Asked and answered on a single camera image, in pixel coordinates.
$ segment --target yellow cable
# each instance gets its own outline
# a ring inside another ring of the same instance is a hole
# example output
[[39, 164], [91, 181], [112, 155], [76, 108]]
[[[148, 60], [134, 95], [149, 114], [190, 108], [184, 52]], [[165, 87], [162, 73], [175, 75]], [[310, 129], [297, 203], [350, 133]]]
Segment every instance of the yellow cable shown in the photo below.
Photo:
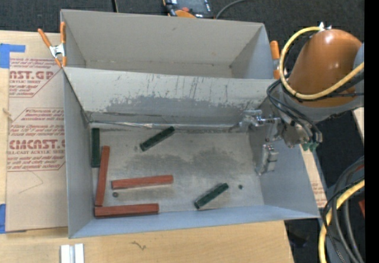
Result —
[[286, 90], [292, 94], [294, 97], [302, 99], [302, 100], [314, 100], [318, 99], [321, 97], [324, 97], [325, 95], [330, 94], [331, 92], [335, 91], [339, 87], [341, 87], [343, 84], [347, 83], [350, 79], [352, 79], [359, 71], [361, 71], [364, 68], [364, 61], [359, 64], [354, 70], [352, 70], [348, 75], [346, 75], [343, 79], [329, 87], [328, 89], [318, 92], [316, 94], [311, 94], [311, 95], [304, 95], [301, 93], [298, 93], [297, 91], [293, 90], [290, 85], [287, 83], [285, 77], [284, 77], [284, 58], [285, 54], [288, 51], [288, 47], [292, 44], [292, 42], [301, 34], [306, 33], [308, 31], [322, 31], [324, 30], [323, 27], [307, 27], [304, 28], [298, 32], [296, 32], [285, 44], [285, 46], [282, 49], [281, 55], [280, 55], [280, 61], [279, 61], [279, 75], [280, 75], [280, 80], [283, 84], [283, 86], [286, 88]]
[[[348, 199], [350, 198], [354, 193], [356, 193], [358, 190], [360, 190], [365, 185], [365, 179], [358, 182], [348, 190], [346, 190], [342, 195], [339, 196], [337, 199], [337, 209]], [[326, 224], [329, 225], [330, 221], [332, 220], [332, 209], [329, 209], [327, 215], [326, 215]], [[326, 262], [326, 255], [325, 255], [325, 239], [326, 239], [326, 227], [325, 224], [323, 224], [320, 235], [319, 235], [319, 259], [321, 263], [327, 263]]]

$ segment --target red stick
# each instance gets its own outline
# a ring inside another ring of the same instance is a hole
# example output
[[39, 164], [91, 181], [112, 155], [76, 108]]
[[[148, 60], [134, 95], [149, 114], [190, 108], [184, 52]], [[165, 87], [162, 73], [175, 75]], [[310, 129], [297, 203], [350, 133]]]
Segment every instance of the red stick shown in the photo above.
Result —
[[158, 203], [95, 207], [95, 217], [97, 218], [142, 216], [145, 214], [157, 214], [158, 212]]
[[119, 190], [123, 188], [135, 188], [172, 184], [174, 177], [172, 175], [158, 175], [155, 177], [119, 179], [112, 181], [112, 189]]
[[105, 185], [107, 183], [107, 171], [109, 162], [110, 147], [103, 146], [101, 151], [99, 177], [97, 181], [95, 206], [102, 206], [105, 196]]

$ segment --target blue tape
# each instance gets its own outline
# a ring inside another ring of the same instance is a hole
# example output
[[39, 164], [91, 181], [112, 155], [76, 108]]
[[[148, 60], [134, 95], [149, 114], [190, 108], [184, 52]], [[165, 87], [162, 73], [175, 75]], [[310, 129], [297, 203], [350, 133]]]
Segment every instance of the blue tape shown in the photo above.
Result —
[[5, 204], [0, 204], [0, 234], [5, 233]]
[[0, 44], [0, 68], [9, 68], [11, 52], [25, 52], [25, 45]]

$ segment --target gray cardboard box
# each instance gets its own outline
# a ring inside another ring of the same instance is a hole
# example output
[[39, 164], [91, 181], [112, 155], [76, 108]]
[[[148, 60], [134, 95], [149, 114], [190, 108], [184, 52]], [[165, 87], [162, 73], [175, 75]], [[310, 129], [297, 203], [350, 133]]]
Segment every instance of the gray cardboard box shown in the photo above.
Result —
[[[275, 171], [257, 175], [256, 138], [238, 129], [273, 83], [261, 23], [62, 10], [69, 237], [318, 217], [300, 148], [277, 141]], [[147, 151], [141, 142], [173, 126]], [[110, 147], [104, 206], [159, 203], [159, 214], [96, 219], [91, 128]], [[118, 191], [111, 180], [171, 174]], [[229, 189], [197, 210], [219, 183]]]

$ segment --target bin floor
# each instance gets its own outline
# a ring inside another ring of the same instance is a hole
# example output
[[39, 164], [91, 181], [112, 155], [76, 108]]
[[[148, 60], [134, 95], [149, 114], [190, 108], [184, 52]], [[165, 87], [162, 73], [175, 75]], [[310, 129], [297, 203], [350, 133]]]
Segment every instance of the bin floor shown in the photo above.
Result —
[[[194, 201], [219, 183], [228, 183], [229, 189], [202, 209], [264, 204], [246, 133], [177, 130], [143, 152], [139, 144], [159, 132], [101, 129], [101, 146], [110, 146], [104, 206], [159, 203], [160, 212], [196, 210]], [[116, 190], [113, 196], [112, 180], [155, 175], [173, 175], [174, 183]], [[97, 178], [94, 168], [94, 194]]]

